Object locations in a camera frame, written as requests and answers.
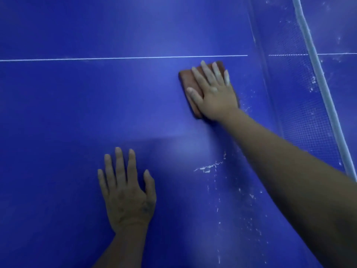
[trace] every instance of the person's left hand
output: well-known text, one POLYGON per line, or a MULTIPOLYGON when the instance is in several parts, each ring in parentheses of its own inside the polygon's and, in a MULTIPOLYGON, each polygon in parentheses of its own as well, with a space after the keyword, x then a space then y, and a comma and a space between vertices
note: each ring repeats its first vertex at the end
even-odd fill
POLYGON ((139 225, 147 228, 154 215, 156 204, 155 182, 148 170, 144 172, 144 193, 137 181, 136 159, 132 149, 129 150, 129 162, 125 174, 123 153, 115 148, 116 169, 113 171, 112 160, 105 154, 105 182, 104 173, 98 169, 98 179, 103 193, 110 225, 115 233, 126 227, 139 225))

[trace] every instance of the person's left arm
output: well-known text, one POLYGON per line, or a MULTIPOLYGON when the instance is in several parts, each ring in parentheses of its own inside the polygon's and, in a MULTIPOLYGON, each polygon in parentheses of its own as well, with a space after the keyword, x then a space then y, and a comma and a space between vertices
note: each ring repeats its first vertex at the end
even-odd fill
POLYGON ((98 170, 100 188, 105 200, 110 225, 115 237, 93 268, 139 268, 145 246, 147 227, 156 204, 155 182, 146 170, 144 193, 137 180, 135 153, 129 151, 125 173, 123 153, 115 149, 116 169, 109 154, 104 157, 105 174, 98 170))

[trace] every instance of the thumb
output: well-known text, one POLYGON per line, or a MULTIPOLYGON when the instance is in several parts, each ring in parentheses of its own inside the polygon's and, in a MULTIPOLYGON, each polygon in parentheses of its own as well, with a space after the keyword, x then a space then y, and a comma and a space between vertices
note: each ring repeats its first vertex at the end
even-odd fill
POLYGON ((198 94, 198 92, 192 87, 188 87, 187 93, 190 95, 190 98, 194 101, 197 107, 201 109, 201 106, 203 104, 203 98, 198 94))
POLYGON ((144 181, 147 200, 156 203, 155 181, 147 169, 144 172, 144 181))

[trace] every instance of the person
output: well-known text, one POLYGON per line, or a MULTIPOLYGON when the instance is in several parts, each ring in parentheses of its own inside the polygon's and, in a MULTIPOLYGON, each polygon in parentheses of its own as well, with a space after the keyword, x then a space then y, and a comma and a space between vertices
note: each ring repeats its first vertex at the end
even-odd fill
MULTIPOLYGON (((357 263, 357 184, 309 153, 265 129, 239 109, 228 71, 216 63, 211 71, 202 61, 206 78, 194 76, 203 90, 187 92, 199 110, 219 122, 235 139, 270 197, 325 267, 355 267, 357 263)), ((147 227, 154 214, 154 179, 144 173, 146 193, 137 181, 133 150, 125 174, 123 153, 115 149, 116 171, 105 155, 106 180, 98 170, 107 214, 116 233, 94 267, 141 266, 147 227)))

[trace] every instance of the hand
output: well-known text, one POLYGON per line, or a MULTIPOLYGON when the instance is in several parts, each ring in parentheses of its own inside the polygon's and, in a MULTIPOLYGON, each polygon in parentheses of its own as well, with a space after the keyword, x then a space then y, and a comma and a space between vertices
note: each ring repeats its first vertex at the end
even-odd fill
POLYGON ((237 97, 230 83, 228 71, 224 72, 223 80, 215 62, 212 64, 214 74, 204 61, 201 62, 201 66, 208 82, 195 67, 192 68, 192 71, 203 91, 203 98, 191 87, 187 88, 187 92, 207 118, 221 121, 231 109, 238 108, 237 97))
POLYGON ((113 171, 112 160, 105 154, 104 173, 98 169, 99 185, 105 200, 110 225, 115 233, 128 226, 139 225, 147 228, 154 214, 156 204, 155 182, 148 170, 144 172, 144 193, 137 181, 136 159, 132 149, 129 150, 127 175, 125 175, 123 153, 115 148, 116 169, 113 171))

